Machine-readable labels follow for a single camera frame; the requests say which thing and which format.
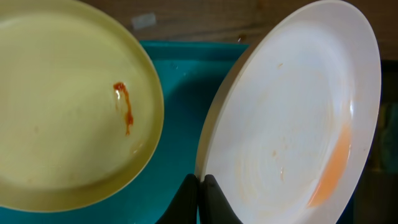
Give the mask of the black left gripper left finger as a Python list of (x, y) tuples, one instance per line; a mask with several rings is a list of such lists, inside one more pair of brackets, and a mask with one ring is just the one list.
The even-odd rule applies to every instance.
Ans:
[(198, 189), (197, 177), (188, 174), (156, 224), (196, 224)]

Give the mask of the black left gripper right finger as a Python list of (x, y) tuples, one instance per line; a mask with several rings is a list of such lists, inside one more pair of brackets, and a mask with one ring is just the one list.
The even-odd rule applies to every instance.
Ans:
[(200, 184), (198, 208), (201, 224), (243, 224), (211, 174)]

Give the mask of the white plate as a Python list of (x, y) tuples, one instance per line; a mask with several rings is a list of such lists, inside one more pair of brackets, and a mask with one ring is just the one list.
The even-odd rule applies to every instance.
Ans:
[(220, 85), (196, 175), (243, 223), (336, 223), (368, 158), (381, 97), (373, 29), (344, 1), (308, 4), (248, 48)]

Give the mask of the yellow plate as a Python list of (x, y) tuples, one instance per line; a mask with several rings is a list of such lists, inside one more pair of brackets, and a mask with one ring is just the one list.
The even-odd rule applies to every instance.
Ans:
[(1, 206), (87, 207), (147, 165), (159, 76), (119, 22), (80, 1), (1, 2)]

